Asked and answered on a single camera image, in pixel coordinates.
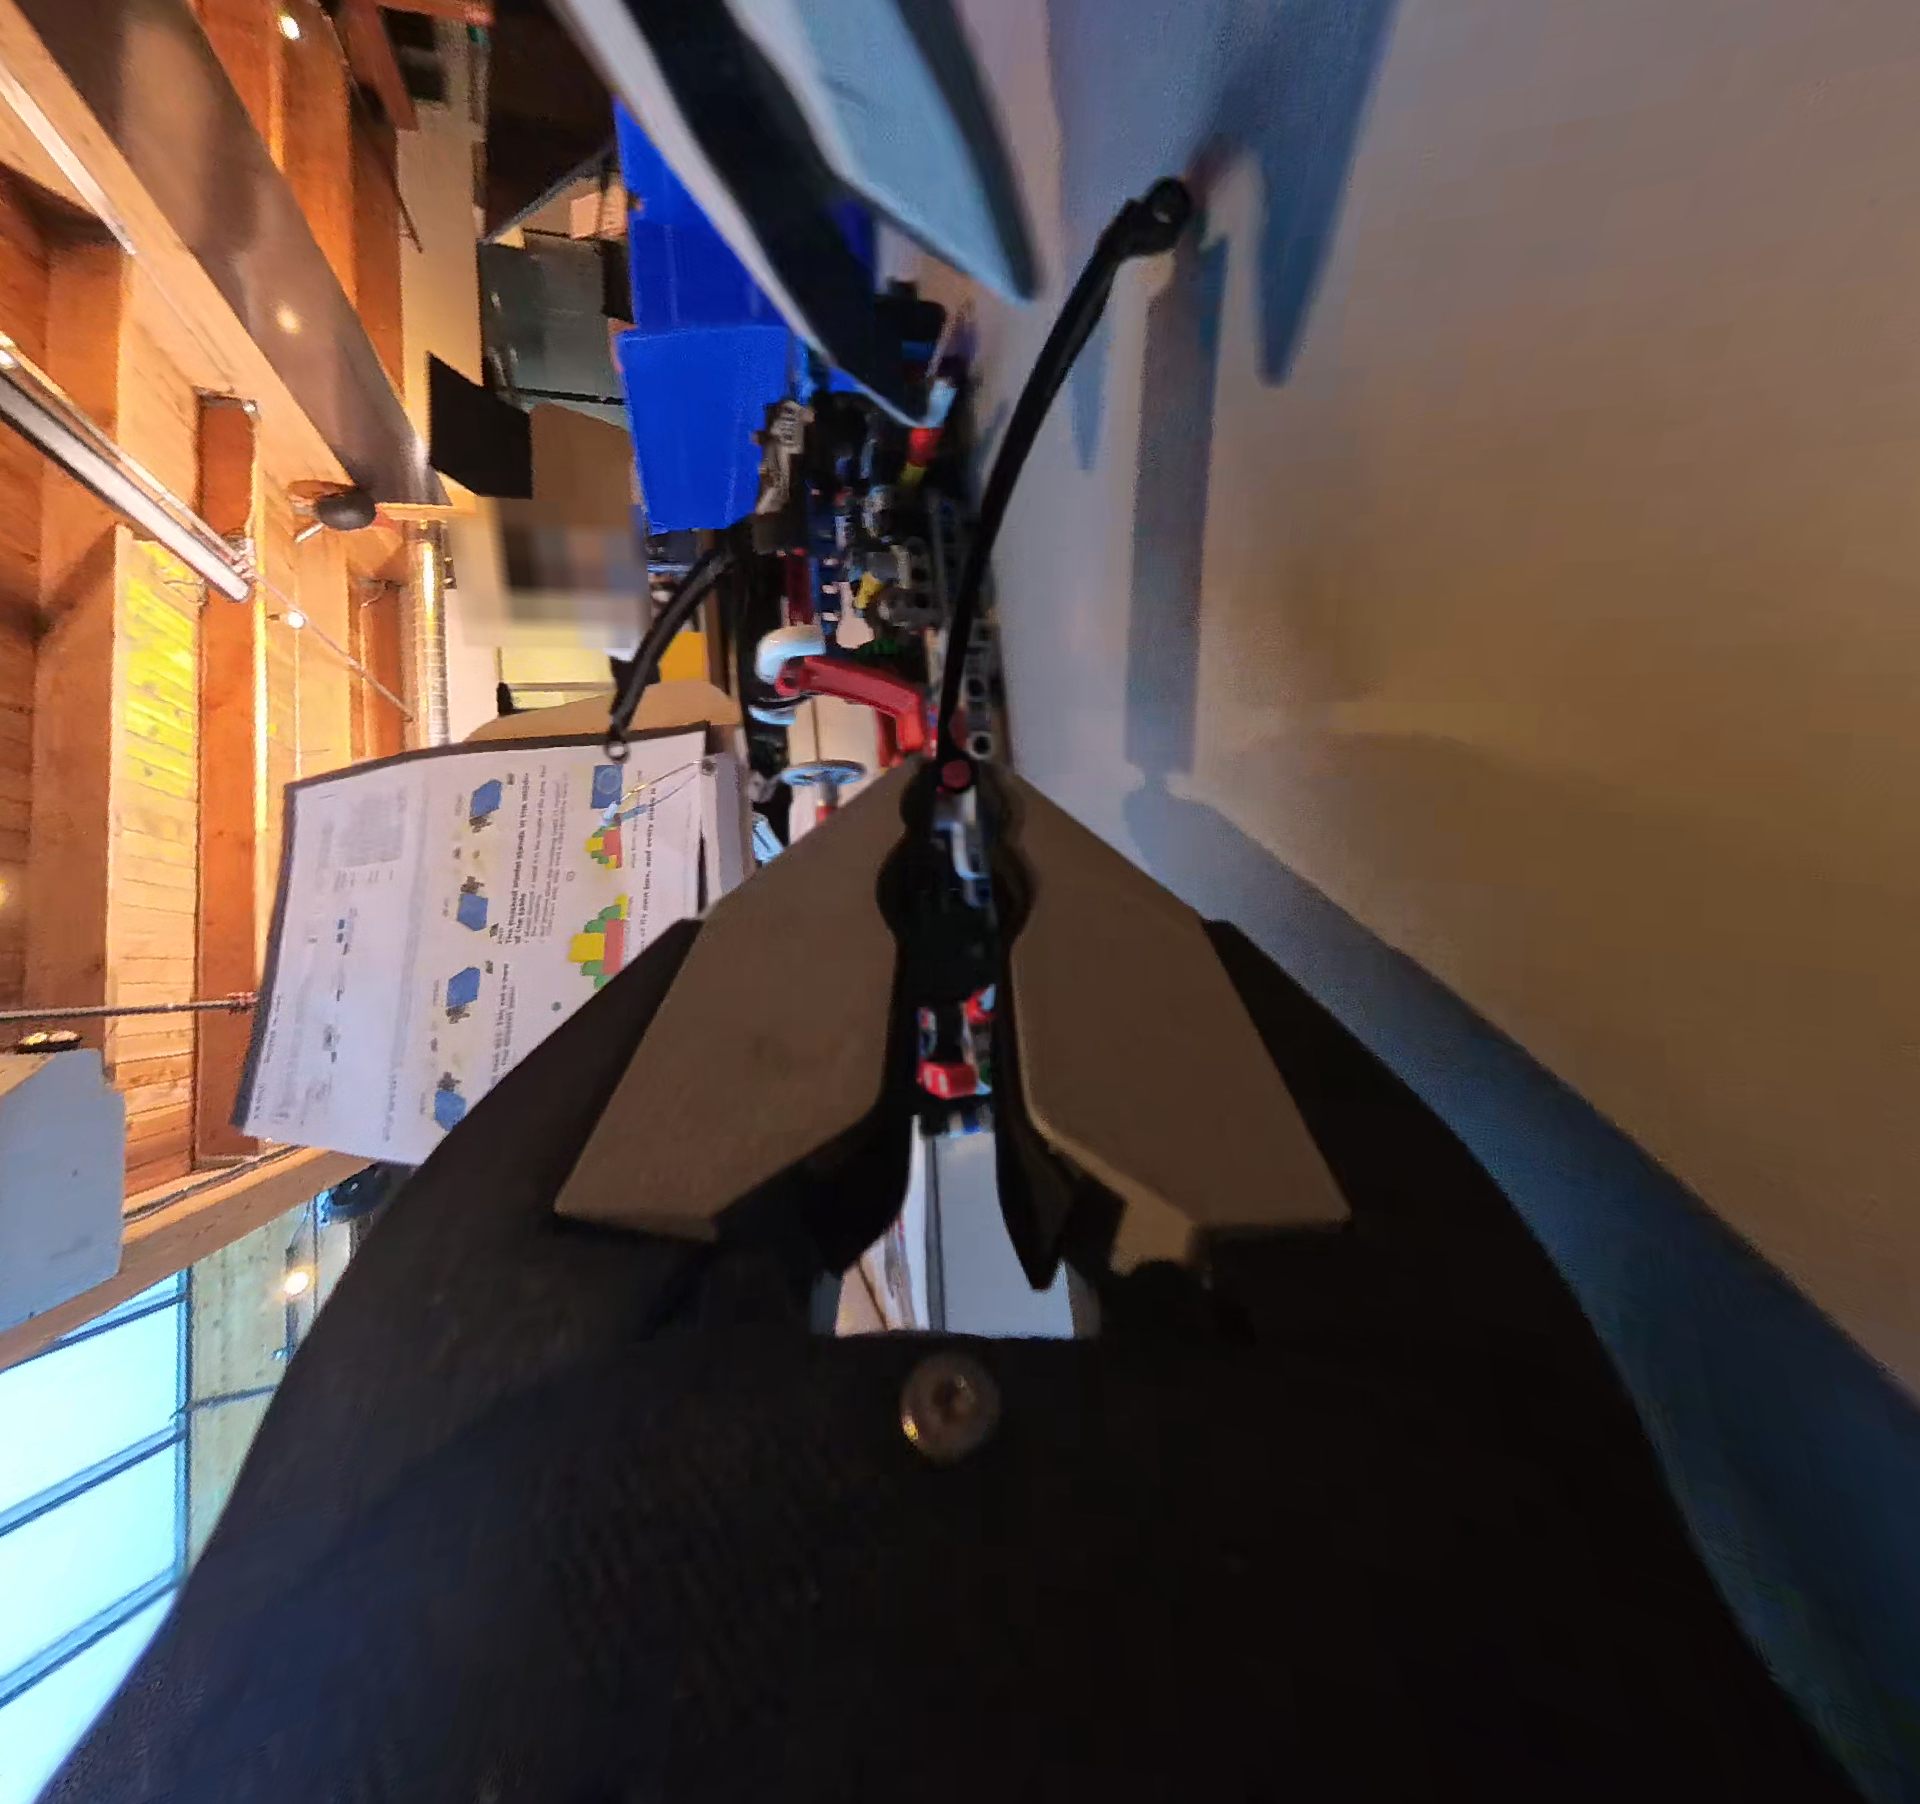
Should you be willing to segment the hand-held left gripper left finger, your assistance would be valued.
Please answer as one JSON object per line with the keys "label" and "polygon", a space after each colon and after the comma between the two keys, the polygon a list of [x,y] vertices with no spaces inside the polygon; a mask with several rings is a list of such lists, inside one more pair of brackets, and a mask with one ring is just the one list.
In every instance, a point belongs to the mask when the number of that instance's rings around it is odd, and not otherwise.
{"label": "hand-held left gripper left finger", "polygon": [[851,1268],[910,1168],[901,946],[884,872],[925,777],[897,764],[713,904],[593,1126],[557,1215]]}

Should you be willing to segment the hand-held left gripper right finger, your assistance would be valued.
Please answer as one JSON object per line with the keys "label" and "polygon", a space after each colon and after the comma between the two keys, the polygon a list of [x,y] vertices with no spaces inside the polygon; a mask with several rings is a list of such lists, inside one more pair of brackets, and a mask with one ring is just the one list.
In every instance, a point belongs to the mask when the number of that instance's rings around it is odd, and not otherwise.
{"label": "hand-held left gripper right finger", "polygon": [[1026,1283],[1206,1270],[1352,1219],[1206,921],[1011,771],[978,783],[996,1190]]}

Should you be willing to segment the toy brick car model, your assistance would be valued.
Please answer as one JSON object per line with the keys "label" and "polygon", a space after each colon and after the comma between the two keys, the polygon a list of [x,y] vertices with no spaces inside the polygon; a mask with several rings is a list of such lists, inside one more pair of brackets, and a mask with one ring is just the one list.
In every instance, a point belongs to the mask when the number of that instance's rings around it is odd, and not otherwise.
{"label": "toy brick car model", "polygon": [[875,714],[879,775],[920,767],[925,775],[905,809],[908,841],[888,863],[881,906],[901,952],[898,1014],[910,1139],[925,1119],[993,1095],[995,1073],[995,919],[981,812],[983,775],[1005,762],[999,647],[986,596],[981,598],[967,665],[964,722],[977,760],[973,792],[955,801],[934,783],[943,670],[952,593],[974,538],[977,513],[958,498],[944,470],[948,448],[936,416],[917,431],[870,416],[852,429],[852,405],[820,394],[808,407],[782,405],[772,419],[780,438],[780,511],[757,517],[759,542],[803,544],[803,526],[819,520],[841,530],[835,573],[858,579],[861,604],[944,606],[914,634],[841,647],[839,620],[824,594],[815,616],[772,627],[755,648],[748,694],[753,712],[848,707]]}

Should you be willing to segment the red striped black curved panel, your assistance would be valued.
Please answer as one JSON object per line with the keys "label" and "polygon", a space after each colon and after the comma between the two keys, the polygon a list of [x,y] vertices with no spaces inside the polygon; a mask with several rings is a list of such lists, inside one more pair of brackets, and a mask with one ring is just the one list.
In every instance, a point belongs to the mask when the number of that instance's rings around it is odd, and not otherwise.
{"label": "red striped black curved panel", "polygon": [[974,508],[973,544],[952,593],[946,628],[932,752],[932,781],[944,799],[958,801],[978,783],[978,760],[968,748],[963,704],[967,666],[996,542],[1020,476],[1048,413],[1104,317],[1119,276],[1136,260],[1176,249],[1193,216],[1195,196],[1181,178],[1163,178],[1116,210],[1068,288],[1003,427]]}

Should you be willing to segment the grey desk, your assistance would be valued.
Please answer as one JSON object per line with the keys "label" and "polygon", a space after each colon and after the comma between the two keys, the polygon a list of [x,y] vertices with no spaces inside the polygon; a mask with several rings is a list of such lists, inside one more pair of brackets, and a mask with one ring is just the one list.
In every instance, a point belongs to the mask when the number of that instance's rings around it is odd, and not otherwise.
{"label": "grey desk", "polygon": [[1916,1800],[1919,0],[956,0],[1127,276],[999,548],[1022,772],[1453,1126]]}

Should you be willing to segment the printed paper sheet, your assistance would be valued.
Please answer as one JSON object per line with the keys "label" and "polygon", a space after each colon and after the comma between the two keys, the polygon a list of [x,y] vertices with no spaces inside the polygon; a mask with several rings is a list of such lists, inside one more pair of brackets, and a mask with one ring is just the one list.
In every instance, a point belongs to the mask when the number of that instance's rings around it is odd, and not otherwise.
{"label": "printed paper sheet", "polygon": [[709,887],[718,735],[530,735],[293,785],[240,1134],[421,1166]]}

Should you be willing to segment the blue plastic bin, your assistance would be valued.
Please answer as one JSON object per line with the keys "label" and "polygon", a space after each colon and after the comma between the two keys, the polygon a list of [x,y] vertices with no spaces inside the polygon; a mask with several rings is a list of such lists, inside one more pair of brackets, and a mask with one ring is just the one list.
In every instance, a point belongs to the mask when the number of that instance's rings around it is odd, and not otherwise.
{"label": "blue plastic bin", "polygon": [[637,116],[613,106],[630,200],[630,326],[613,342],[652,538],[722,532],[759,496],[765,411],[788,397],[857,393],[820,365],[667,165]]}

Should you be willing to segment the grey box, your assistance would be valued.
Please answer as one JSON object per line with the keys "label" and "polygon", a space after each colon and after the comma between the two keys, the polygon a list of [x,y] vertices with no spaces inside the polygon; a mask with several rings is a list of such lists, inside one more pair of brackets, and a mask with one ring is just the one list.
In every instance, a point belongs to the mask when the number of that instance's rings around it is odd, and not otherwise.
{"label": "grey box", "polygon": [[128,1111],[97,1048],[2,1057],[2,1329],[115,1278]]}

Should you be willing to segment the window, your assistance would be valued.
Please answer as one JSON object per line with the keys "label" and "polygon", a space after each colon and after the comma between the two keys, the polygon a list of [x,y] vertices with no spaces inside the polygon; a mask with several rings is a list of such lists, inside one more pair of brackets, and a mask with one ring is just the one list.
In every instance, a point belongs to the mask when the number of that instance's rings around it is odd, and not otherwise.
{"label": "window", "polygon": [[2,1799],[35,1800],[170,1615],[187,1563],[190,1277],[2,1377]]}

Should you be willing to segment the grey flat panel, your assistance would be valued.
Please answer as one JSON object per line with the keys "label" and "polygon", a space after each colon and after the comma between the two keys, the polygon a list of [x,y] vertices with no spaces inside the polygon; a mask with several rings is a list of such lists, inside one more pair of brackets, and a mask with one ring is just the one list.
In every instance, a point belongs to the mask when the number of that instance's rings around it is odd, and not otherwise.
{"label": "grey flat panel", "polygon": [[545,0],[795,328],[833,337],[852,203],[1005,301],[1038,286],[1018,172],[952,0]]}

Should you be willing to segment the metal duct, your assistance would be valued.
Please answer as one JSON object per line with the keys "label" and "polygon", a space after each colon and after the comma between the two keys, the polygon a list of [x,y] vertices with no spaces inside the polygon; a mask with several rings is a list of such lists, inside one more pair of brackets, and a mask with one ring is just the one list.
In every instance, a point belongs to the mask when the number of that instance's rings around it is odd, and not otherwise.
{"label": "metal duct", "polygon": [[527,233],[476,247],[482,382],[622,427],[615,338],[629,323],[627,260],[605,238]]}

